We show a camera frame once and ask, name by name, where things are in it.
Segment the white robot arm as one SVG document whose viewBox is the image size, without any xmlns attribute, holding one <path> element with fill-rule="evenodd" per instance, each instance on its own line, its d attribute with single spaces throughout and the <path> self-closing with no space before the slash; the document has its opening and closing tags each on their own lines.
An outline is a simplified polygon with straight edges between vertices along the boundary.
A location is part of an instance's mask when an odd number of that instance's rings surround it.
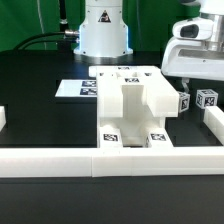
<svg viewBox="0 0 224 224">
<path fill-rule="evenodd" d="M 224 0 L 179 0 L 199 6 L 199 16 L 176 22 L 161 72 L 181 77 L 185 92 L 191 78 L 224 81 Z"/>
</svg>

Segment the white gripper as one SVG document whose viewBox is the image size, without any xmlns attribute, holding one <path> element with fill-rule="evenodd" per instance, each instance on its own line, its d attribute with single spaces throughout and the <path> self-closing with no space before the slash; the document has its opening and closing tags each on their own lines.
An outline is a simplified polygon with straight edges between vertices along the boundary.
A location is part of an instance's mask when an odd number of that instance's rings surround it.
<svg viewBox="0 0 224 224">
<path fill-rule="evenodd" d="M 164 52 L 161 72 L 182 77 L 184 92 L 189 93 L 190 78 L 224 81 L 224 52 L 207 50 L 203 41 L 172 37 Z"/>
</svg>

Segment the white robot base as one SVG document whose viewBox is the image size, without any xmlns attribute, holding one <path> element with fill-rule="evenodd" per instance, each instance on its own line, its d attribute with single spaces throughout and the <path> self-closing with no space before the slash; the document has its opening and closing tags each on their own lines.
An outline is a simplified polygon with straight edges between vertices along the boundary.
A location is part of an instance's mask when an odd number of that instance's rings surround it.
<svg viewBox="0 0 224 224">
<path fill-rule="evenodd" d="M 133 54 L 128 26 L 122 17 L 123 0 L 85 0 L 85 19 L 79 26 L 76 56 L 117 60 Z"/>
</svg>

